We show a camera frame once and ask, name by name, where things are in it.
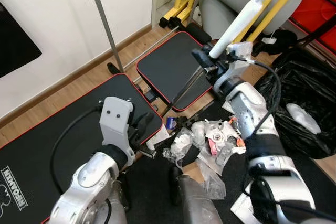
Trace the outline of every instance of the white plastic parts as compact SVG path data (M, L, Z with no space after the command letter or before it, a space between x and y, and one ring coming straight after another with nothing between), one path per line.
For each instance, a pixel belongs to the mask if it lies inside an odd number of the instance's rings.
M315 135L321 133L320 126L317 124L315 119L310 114L308 114L303 108L301 108L299 105L294 104L294 103L288 103L286 105L286 108L289 114L294 119L294 121L301 124L308 131L310 131L311 133Z

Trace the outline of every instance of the white handle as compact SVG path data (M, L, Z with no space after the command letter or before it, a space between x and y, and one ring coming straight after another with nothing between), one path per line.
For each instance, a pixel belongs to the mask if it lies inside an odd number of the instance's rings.
M250 0L210 51L210 57L217 59L219 55L221 55L221 53L226 49L226 47L252 21L252 19L258 14L262 7L262 2Z

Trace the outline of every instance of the black mat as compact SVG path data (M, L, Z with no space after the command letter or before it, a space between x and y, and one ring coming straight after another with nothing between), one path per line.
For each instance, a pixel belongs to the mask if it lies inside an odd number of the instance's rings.
M198 115L200 120L226 119L228 113L221 108L221 103L215 102ZM171 166L162 157L162 148L155 160L147 157L135 163L127 173L132 198L132 208L127 213L128 224L160 223L182 224L182 208L170 204L168 191L168 170ZM292 157L296 168L310 189L318 210L329 214L336 213L336 185L311 161L298 154L287 154ZM226 185L226 198L214 200L223 223L241 224L241 221L230 211L237 200L240 191L240 182L245 172L244 155L233 155L223 170L222 179Z
M199 64L191 55L200 44L186 32L179 32L137 63L138 73L161 99L170 103L196 71ZM181 97L175 111L183 111L211 88L205 76Z
M10 168L28 204L19 211L13 195L9 193L11 202L5 206L8 197L4 193L4 189L5 187L8 189L8 185L6 185L3 175L0 174L0 206L3 209L0 223L36 224L49 216L53 205L59 198L49 172L52 145L73 119L108 96L122 99L131 98L131 102L135 106L134 119L143 113L154 112L154 118L148 124L142 137L143 141L162 126L160 116L145 101L128 77L124 74L115 75L0 150L0 169L8 174L6 167ZM55 164L62 188L68 187L72 174L101 145L99 117L99 113L96 112L84 118L60 144Z

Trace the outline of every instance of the red trim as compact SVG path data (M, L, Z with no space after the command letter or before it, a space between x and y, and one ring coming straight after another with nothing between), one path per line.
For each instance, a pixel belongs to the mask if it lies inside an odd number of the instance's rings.
M82 98L84 95L90 93L93 89L95 89L95 88L97 88L97 87L103 85L105 82L107 82L107 81L111 80L112 78L114 78L114 77L116 77L116 76L119 76L119 75L126 76L127 79L129 79L129 81L131 82L131 84L135 87L135 89L137 90L137 92L138 92L138 93L142 96L142 98L146 101L146 103L148 103L148 105L149 105L151 108L153 108L153 107L150 105L150 103L146 100L145 96L144 96L144 95L137 89L137 87L134 85L134 83L130 80L130 78L129 78L126 74L124 74L124 73L117 73L117 74L115 74L114 76L111 76L111 77L110 77L109 79L107 79L106 81L104 81L104 82L102 82L101 84L97 85L96 87L92 88L90 91L88 91L87 93L83 94L83 95L80 96L79 98L77 98L77 99L75 99L74 101L70 102L68 105L65 105L62 109L56 111L54 114L48 116L47 118L45 118L44 120L42 120L42 121L39 122L38 124L36 124L36 125L30 127L27 131L25 131L24 133L20 134L19 136L17 136L17 137L14 138L13 140L9 141L7 144L5 144L4 146L2 146L2 147L0 148L0 150L1 150L2 148L4 148L5 146L7 146L7 145L8 145L9 143L11 143L12 141L18 139L18 138L19 138L20 136L22 136L23 134L25 134L25 133L27 133L28 131L30 131L32 128L34 128L34 127L40 125L41 123L43 123L43 122L44 122L45 120L47 120L48 118L52 117L53 115L55 115L55 114L58 113L59 111L65 109L67 106L73 104L74 102L76 102L77 100L79 100L80 98ZM161 119L161 122L162 122L162 124L163 124L162 117L161 117L161 116L160 116L154 109L153 109L153 111L159 116L159 118ZM141 144L145 143L148 139L150 139L153 135L155 135L160 129L161 129L161 126L158 128L157 131L155 131L153 134L151 134L149 137L147 137L144 141L142 141ZM50 217L46 218L44 221L41 222L41 224L44 224L47 220L49 220L49 218L50 218Z
M50 219L50 216L47 219L45 219L44 221L42 221L41 224L45 224L49 219Z
M185 31L179 31L178 33L174 34L173 36L171 36L169 39L167 39L166 41L162 42L161 44L159 44L157 47L155 47L154 49L152 49L151 51L149 51L144 57L142 57L137 63L136 63L136 70L138 71L138 73L141 75L141 77L143 79L146 79L146 81L148 81L153 87L155 87L156 91L166 100L167 103L170 103L170 100L139 70L138 68L138 64L141 60L143 60L144 58L146 58L149 54L151 54L153 51L155 51L156 49L158 49L159 47L161 47L163 44L165 44L168 40L170 40L171 38L175 37L177 34L180 33L185 33L187 35L189 35L197 44L199 44L200 46L202 46L201 43L199 43L195 38L193 38L190 34L188 34ZM191 105L193 105L199 98L201 98L205 93L207 93L210 89L212 89L212 86L210 88L208 88L206 91L204 91L195 101L193 101L191 104L189 104L187 107L183 108L183 109L178 109L176 107L173 107L174 110L177 111L184 111L186 109L188 109Z

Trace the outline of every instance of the white wall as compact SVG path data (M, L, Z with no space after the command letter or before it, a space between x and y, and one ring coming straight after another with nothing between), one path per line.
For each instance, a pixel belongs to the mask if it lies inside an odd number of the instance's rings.
M101 1L116 44L151 22L152 0ZM94 0L0 2L42 51L0 78L0 118L110 48Z

